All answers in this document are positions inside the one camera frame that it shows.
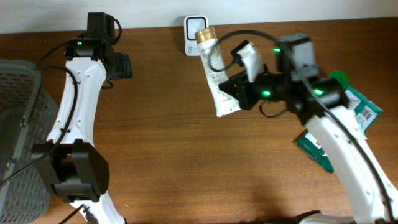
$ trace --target gray container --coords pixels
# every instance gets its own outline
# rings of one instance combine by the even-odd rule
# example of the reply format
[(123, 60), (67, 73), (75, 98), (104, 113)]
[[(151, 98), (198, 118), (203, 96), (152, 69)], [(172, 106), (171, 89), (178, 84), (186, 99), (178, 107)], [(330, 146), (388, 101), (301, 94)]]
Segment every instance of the gray container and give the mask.
[[(31, 161), (33, 144), (44, 143), (58, 106), (43, 90), (41, 73), (22, 60), (0, 60), (0, 180)], [(30, 223), (47, 211), (50, 194), (36, 168), (0, 191), (0, 223)]]

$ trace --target green package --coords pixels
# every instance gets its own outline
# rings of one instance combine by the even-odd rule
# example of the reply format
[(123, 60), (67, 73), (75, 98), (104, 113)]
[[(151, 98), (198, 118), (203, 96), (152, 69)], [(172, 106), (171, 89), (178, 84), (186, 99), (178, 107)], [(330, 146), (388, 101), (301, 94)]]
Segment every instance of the green package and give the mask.
[[(383, 110), (376, 106), (372, 101), (366, 99), (366, 97), (356, 91), (352, 86), (348, 85), (345, 93), (349, 99), (349, 108), (355, 111), (359, 129), (364, 135), (365, 130), (373, 124)], [(327, 154), (311, 133), (306, 132), (297, 141), (296, 145), (303, 149), (312, 159), (317, 161), (327, 172), (333, 173), (334, 168), (331, 165)]]

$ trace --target green light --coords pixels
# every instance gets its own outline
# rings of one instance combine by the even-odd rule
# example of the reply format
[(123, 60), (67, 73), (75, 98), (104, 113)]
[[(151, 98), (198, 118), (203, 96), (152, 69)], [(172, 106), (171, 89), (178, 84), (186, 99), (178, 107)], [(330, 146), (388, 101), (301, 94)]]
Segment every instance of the green light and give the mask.
[(261, 94), (263, 97), (271, 96), (271, 92), (269, 92), (269, 91), (263, 91)]
[(314, 89), (313, 92), (314, 92), (316, 95), (318, 95), (318, 96), (319, 96), (319, 95), (322, 95), (322, 93), (323, 93), (323, 92), (322, 92), (321, 90), (319, 90), (319, 89)]

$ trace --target wall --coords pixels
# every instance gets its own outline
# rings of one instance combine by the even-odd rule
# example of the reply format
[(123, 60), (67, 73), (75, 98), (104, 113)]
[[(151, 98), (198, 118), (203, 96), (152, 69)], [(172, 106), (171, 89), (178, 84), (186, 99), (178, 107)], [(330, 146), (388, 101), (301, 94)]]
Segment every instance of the wall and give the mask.
[(0, 33), (84, 30), (104, 11), (124, 28), (182, 26), (203, 14), (210, 24), (398, 16), (397, 0), (0, 0)]

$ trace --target green round lid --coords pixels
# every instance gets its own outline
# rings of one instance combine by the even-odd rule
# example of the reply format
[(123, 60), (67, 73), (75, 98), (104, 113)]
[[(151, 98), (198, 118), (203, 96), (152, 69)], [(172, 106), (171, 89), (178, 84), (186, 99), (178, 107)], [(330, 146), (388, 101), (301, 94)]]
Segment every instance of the green round lid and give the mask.
[(347, 88), (349, 84), (347, 75), (342, 71), (333, 71), (330, 73), (329, 77), (337, 79), (343, 89)]

